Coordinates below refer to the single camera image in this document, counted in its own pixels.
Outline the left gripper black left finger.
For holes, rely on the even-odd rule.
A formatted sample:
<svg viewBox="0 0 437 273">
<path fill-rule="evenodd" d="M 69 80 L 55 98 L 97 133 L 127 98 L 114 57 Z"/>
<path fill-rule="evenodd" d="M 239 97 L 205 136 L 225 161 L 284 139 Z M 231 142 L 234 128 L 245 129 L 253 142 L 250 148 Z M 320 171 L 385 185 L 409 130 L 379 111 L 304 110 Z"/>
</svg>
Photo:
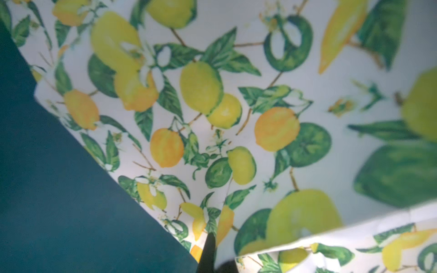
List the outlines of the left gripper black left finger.
<svg viewBox="0 0 437 273">
<path fill-rule="evenodd" d="M 216 252 L 216 237 L 213 233 L 207 236 L 206 244 L 201 255 L 196 273 L 214 273 L 214 262 Z"/>
</svg>

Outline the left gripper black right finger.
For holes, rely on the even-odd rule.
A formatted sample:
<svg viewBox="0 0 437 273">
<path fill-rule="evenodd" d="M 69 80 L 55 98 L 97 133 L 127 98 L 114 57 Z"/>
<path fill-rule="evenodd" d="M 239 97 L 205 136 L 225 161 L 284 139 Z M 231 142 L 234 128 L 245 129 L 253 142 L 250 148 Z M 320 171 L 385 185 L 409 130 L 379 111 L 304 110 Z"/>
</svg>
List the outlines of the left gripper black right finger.
<svg viewBox="0 0 437 273">
<path fill-rule="evenodd" d="M 216 273 L 239 273 L 235 260 L 223 263 L 216 269 Z"/>
</svg>

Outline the green lemon print skirt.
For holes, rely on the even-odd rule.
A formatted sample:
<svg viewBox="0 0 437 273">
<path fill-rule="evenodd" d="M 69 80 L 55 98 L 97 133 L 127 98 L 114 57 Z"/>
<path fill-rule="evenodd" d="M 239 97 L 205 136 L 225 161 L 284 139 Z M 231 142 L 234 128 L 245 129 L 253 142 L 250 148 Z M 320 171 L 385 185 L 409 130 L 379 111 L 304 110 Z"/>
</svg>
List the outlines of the green lemon print skirt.
<svg viewBox="0 0 437 273">
<path fill-rule="evenodd" d="M 435 1 L 2 1 L 36 101 L 199 260 L 437 270 Z"/>
</svg>

